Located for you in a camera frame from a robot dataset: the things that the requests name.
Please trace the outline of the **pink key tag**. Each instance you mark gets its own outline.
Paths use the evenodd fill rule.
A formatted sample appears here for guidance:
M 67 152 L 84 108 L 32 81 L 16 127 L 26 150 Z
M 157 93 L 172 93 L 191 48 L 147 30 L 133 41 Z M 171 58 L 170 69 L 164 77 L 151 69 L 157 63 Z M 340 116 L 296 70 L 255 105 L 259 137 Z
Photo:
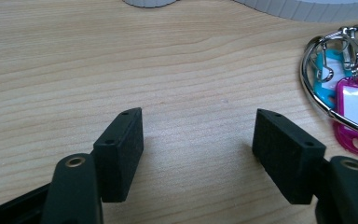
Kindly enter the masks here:
M 342 78 L 336 90 L 336 111 L 358 125 L 358 78 Z M 348 151 L 358 154 L 358 131 L 338 122 L 333 127 L 338 142 Z

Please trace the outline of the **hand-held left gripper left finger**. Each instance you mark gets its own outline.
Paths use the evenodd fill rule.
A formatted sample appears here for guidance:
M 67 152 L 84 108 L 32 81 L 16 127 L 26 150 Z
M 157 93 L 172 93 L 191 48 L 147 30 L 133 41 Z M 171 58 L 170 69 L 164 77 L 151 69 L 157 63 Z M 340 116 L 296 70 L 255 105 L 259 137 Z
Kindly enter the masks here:
M 119 113 L 93 144 L 92 157 L 104 203 L 126 201 L 143 151 L 142 108 Z

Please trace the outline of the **large grey ribbed round object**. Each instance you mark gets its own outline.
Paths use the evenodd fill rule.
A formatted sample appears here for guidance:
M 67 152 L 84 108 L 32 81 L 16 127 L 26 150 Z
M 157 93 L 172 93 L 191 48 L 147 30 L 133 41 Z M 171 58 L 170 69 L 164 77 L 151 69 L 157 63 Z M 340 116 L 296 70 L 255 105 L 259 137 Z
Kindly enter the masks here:
M 235 0 L 271 16 L 306 22 L 358 20 L 358 0 Z

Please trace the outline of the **cyan key tag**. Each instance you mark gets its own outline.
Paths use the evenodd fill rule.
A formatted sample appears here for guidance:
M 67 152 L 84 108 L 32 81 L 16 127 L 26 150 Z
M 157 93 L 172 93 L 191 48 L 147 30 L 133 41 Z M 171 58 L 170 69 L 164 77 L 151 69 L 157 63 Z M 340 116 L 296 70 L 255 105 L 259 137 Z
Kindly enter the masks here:
M 335 49 L 326 50 L 327 64 L 334 70 L 333 78 L 325 83 L 317 79 L 318 70 L 322 68 L 322 55 L 318 53 L 314 62 L 313 89 L 319 99 L 331 108 L 335 107 L 336 85 L 344 77 L 350 77 L 351 71 L 344 69 L 342 54 Z

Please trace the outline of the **small grey ribbed round object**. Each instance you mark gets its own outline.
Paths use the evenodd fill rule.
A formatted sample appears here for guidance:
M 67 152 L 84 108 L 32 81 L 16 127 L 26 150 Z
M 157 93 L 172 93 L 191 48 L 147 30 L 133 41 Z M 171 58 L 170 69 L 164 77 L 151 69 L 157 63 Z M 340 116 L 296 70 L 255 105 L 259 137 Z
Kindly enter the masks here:
M 155 8 L 165 7 L 177 0 L 123 0 L 126 4 L 134 7 Z

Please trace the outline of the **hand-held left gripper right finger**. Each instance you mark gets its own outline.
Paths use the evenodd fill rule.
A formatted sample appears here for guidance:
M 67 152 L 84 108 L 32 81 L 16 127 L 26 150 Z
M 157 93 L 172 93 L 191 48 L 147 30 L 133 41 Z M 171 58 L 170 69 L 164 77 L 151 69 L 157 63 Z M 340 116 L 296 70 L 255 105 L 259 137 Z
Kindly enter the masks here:
M 291 204 L 310 204 L 326 146 L 282 114 L 258 109 L 252 151 Z

